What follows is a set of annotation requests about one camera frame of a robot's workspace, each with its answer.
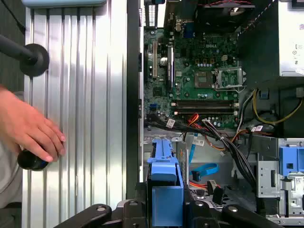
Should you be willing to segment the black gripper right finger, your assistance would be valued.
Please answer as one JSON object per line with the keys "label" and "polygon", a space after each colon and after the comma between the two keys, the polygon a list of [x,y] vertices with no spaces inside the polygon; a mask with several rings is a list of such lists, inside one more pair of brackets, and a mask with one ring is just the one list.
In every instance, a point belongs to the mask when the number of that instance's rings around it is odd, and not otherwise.
{"label": "black gripper right finger", "polygon": [[280,228],[274,223],[238,204],[219,206],[193,190],[184,190],[184,228]]}

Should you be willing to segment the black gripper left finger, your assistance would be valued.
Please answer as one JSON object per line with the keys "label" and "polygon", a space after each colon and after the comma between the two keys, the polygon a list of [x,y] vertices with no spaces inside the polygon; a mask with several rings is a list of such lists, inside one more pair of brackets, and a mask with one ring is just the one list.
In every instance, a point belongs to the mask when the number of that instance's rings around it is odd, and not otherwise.
{"label": "black gripper left finger", "polygon": [[135,198],[120,201],[115,209],[109,205],[94,204],[77,213],[57,228],[146,228],[147,184],[135,186]]}

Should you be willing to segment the person's hand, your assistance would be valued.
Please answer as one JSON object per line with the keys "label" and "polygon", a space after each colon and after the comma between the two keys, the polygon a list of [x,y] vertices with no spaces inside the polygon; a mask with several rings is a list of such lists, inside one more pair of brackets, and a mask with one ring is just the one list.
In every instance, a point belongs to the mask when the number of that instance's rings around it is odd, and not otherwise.
{"label": "person's hand", "polygon": [[14,153],[26,149],[46,162],[55,162],[65,154],[66,138],[59,127],[2,86],[0,139]]}

